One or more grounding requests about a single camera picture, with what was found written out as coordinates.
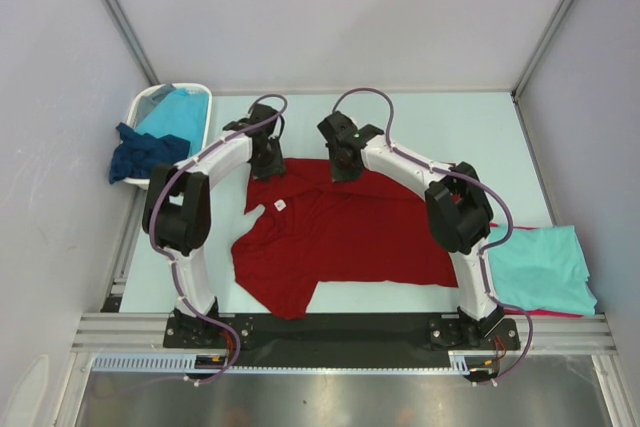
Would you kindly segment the red t shirt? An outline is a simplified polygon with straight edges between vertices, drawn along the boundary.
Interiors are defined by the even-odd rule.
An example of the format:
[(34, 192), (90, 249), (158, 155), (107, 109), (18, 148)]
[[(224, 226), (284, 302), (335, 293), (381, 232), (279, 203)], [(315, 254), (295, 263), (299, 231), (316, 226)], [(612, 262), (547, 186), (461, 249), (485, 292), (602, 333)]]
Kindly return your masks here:
[(303, 317), (321, 282), (456, 287), (427, 206), (409, 189), (371, 171), (334, 182), (320, 159), (285, 165), (282, 176), (249, 180), (245, 210), (264, 211), (231, 248), (236, 282), (272, 314)]

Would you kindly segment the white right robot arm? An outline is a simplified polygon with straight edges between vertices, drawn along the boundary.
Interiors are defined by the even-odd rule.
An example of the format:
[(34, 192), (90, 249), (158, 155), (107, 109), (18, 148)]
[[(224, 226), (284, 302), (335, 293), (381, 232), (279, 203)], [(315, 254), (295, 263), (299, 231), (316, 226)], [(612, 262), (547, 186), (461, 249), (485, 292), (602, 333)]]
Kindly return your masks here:
[(497, 336), (504, 308), (494, 298), (488, 244), (493, 211), (475, 169), (403, 151), (382, 129), (362, 128), (339, 111), (318, 124), (337, 182), (359, 179), (368, 170), (409, 189), (426, 204), (429, 231), (453, 263), (459, 288), (463, 340), (484, 348)]

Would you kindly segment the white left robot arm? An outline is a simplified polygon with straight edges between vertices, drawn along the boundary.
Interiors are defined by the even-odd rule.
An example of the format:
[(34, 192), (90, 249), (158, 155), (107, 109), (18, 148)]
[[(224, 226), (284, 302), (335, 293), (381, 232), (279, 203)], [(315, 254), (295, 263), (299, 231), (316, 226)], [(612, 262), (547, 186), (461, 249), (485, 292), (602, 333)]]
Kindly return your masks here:
[(185, 332), (202, 347), (214, 344), (221, 334), (204, 254), (212, 226), (210, 192), (243, 164), (258, 181), (286, 172), (280, 145), (286, 108), (267, 105), (271, 99), (285, 100), (279, 94), (259, 97), (215, 141), (184, 161), (157, 165), (149, 181), (142, 227), (153, 250), (169, 263), (176, 309), (190, 317)]

